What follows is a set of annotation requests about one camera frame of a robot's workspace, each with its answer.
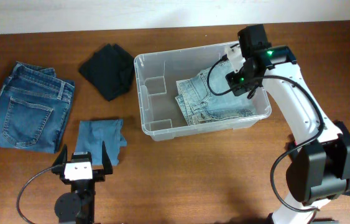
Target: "denim fabric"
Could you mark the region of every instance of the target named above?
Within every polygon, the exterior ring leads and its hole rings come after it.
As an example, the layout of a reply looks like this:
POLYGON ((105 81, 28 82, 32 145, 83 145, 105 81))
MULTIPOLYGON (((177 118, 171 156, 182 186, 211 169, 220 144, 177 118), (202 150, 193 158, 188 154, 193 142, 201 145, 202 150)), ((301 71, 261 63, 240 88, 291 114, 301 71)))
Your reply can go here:
POLYGON ((101 146, 104 141, 111 164, 118 165, 119 147, 127 142, 121 134, 123 120, 81 121, 75 152, 92 153, 92 164, 101 165, 101 146))
MULTIPOLYGON (((223 96, 213 95, 206 84, 209 70, 210 68, 202 70, 196 77, 179 83, 181 96, 178 96, 177 101, 182 112, 185 111, 188 116, 188 118, 185 117, 188 124, 208 123, 256 114, 252 101, 247 99, 247 93, 241 96, 234 96, 233 93, 223 96)), ((225 76, 232 70, 229 61, 215 66, 210 76, 213 91, 219 93, 229 88, 225 76)))
POLYGON ((0 147, 57 152, 74 89, 53 68, 17 62, 0 91, 0 147))

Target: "folded clothing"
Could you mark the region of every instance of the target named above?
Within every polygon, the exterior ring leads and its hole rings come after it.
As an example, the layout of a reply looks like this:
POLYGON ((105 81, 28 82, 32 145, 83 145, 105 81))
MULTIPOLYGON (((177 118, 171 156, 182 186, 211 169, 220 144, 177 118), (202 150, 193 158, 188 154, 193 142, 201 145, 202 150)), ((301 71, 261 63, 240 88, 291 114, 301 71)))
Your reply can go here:
MULTIPOLYGON (((234 96, 232 93, 223 96, 213 95, 206 84, 209 70, 210 68, 202 70, 196 77, 178 84, 180 93, 175 99, 188 125, 242 118, 256 114, 255 106, 252 100, 247 99, 247 94, 241 96, 234 96)), ((216 92, 227 90, 229 86, 225 76, 232 70, 229 61, 217 64, 211 72, 211 88, 216 92)))
POLYGON ((17 62, 0 91, 0 147, 57 152, 74 89, 53 68, 17 62))
POLYGON ((103 97, 111 101, 129 91, 133 80, 133 57, 120 46, 106 45, 86 61, 79 72, 103 97))
POLYGON ((123 120, 81 121, 75 152, 90 152, 92 165, 101 165, 101 147, 106 145, 111 164, 118 164, 119 148, 127 142, 121 134, 123 120))

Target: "storage box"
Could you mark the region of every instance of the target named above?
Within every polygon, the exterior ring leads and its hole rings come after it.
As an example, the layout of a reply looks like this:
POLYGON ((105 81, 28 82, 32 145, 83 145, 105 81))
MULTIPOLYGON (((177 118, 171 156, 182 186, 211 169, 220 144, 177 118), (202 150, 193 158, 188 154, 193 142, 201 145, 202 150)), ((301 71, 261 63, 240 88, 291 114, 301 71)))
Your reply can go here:
POLYGON ((226 46, 236 43, 138 55, 134 66, 143 132, 154 141, 162 141, 224 129, 249 128, 267 118, 272 109, 263 88, 258 88, 251 99, 257 115, 245 118, 187 126, 176 102, 176 81, 193 78, 200 70, 211 67, 225 54, 226 46))

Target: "denim shorts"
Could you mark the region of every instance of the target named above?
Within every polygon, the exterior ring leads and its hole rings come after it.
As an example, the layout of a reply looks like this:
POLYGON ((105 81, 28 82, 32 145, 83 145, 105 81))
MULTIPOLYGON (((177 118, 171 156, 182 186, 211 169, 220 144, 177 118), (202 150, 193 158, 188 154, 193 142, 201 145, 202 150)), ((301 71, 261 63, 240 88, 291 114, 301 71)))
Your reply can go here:
MULTIPOLYGON (((256 114, 252 100, 247 99, 247 93, 234 96, 228 93, 223 96, 213 95, 206 84, 210 68, 179 84, 181 94, 175 99, 188 125, 222 121, 225 119, 243 118, 256 114)), ((211 72, 210 85, 213 91, 219 93, 229 89, 225 76, 232 72, 229 61, 217 64, 211 72)))
POLYGON ((0 147, 57 152, 74 89, 53 68, 17 62, 0 91, 0 147))

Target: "folded blue fabric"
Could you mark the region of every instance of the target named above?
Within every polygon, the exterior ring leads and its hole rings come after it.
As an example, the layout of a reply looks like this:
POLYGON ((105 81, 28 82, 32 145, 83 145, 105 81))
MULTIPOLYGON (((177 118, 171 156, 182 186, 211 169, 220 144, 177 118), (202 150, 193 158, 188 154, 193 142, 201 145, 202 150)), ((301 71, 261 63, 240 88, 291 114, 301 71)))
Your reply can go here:
POLYGON ((101 146, 104 141, 111 164, 118 164, 119 147, 127 142, 121 134, 123 120, 81 121, 75 152, 92 153, 92 165, 101 165, 101 146))

